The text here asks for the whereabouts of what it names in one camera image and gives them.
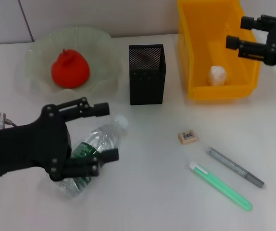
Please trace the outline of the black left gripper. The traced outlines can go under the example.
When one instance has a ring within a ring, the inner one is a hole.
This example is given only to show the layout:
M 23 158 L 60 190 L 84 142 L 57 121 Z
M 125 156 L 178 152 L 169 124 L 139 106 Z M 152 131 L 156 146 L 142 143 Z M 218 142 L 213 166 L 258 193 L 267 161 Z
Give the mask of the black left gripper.
M 65 122 L 110 114 L 108 103 L 90 106 L 82 97 L 42 108 L 33 123 L 0 130 L 0 177 L 8 172 L 43 168 L 54 181 L 97 177 L 102 165 L 119 160 L 118 148 L 101 154 L 69 158 L 70 137 Z

